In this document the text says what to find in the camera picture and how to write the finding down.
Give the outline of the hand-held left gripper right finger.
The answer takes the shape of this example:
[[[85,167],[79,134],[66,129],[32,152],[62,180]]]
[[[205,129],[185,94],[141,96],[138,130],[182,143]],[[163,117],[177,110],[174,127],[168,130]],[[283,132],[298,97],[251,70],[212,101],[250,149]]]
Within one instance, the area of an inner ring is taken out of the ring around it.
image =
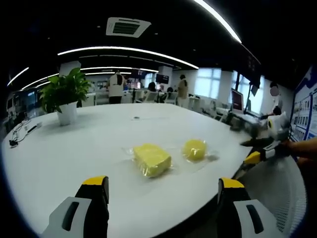
[[[273,214],[258,200],[251,199],[244,185],[220,178],[217,195],[219,238],[283,238]]]

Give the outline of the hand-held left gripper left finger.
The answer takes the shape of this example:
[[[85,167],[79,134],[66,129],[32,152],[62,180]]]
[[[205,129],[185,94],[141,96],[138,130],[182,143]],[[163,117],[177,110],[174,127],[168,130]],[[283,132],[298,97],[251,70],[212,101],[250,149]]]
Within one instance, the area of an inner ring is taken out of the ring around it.
[[[42,238],[106,238],[109,220],[107,176],[85,180],[49,216]]]

